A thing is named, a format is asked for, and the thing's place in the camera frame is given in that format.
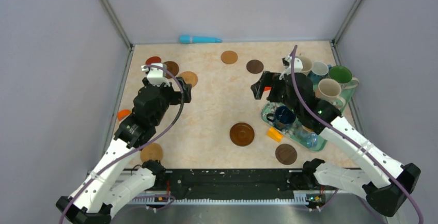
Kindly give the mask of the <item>woven rattan coaster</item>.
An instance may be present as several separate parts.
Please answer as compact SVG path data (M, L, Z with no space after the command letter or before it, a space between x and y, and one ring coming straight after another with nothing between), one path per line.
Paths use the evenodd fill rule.
M198 83L198 76L192 71L184 71L179 74L180 77L184 79L187 84L191 84L195 87Z

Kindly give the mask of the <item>large brown wooden saucer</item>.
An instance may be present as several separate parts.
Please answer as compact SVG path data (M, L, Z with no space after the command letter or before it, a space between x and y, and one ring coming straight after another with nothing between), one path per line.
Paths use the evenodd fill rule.
M255 131L251 125L239 122L234 124L230 131L229 136L236 146L245 147L250 145L255 138Z

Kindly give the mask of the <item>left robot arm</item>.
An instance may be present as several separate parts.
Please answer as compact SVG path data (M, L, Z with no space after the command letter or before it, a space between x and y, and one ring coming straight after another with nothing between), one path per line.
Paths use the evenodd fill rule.
M165 185L164 168L158 162L147 162L139 172L117 186L114 185L129 161L145 147L163 136L156 134L156 126L171 105L179 105L176 123L185 103L191 101L192 84L177 77L175 91L168 81L153 85L143 79L144 86L133 99L132 112L124 118L114 133L113 140L82 186L69 196L61 196L56 207L71 223L110 223L115 215L141 191L160 189Z

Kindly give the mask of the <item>dark walnut coaster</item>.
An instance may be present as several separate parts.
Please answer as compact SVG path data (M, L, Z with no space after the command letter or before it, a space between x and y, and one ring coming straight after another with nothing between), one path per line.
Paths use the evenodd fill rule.
M264 64L260 60L250 60L246 64L246 69L249 73L258 74L264 70Z

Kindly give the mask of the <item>light wood coaster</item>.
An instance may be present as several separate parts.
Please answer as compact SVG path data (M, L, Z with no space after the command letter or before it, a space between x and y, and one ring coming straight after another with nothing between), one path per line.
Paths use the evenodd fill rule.
M238 60L238 55L234 51L224 51L221 54L221 61L225 64L230 65L237 62L237 60Z

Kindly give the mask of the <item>red round coaster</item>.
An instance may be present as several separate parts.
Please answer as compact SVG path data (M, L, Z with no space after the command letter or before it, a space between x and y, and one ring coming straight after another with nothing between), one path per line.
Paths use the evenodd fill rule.
M162 62L162 60L161 60L161 58L159 56L152 56L152 57L149 57L146 60L145 64L146 65L151 65L153 63L161 63L161 62Z

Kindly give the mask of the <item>dark brown grooved coaster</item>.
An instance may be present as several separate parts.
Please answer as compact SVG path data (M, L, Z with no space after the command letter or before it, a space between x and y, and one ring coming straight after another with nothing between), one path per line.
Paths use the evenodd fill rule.
M166 69L173 75L177 76L179 73L179 66L174 61L165 61L163 65L166 66Z

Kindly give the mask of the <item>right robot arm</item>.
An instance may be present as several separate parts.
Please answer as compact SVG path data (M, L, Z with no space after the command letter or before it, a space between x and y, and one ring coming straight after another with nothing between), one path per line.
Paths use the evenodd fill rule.
M299 122L324 140L341 149L358 169L336 166L322 159L303 165L303 183L310 189L320 185L348 191L386 217L394 216L405 201L415 209L418 205L412 192L420 176L413 163L403 164L377 148L359 133L329 101L316 97L312 82L302 73L280 74L265 71L251 86L259 100L270 87L268 101L287 106Z

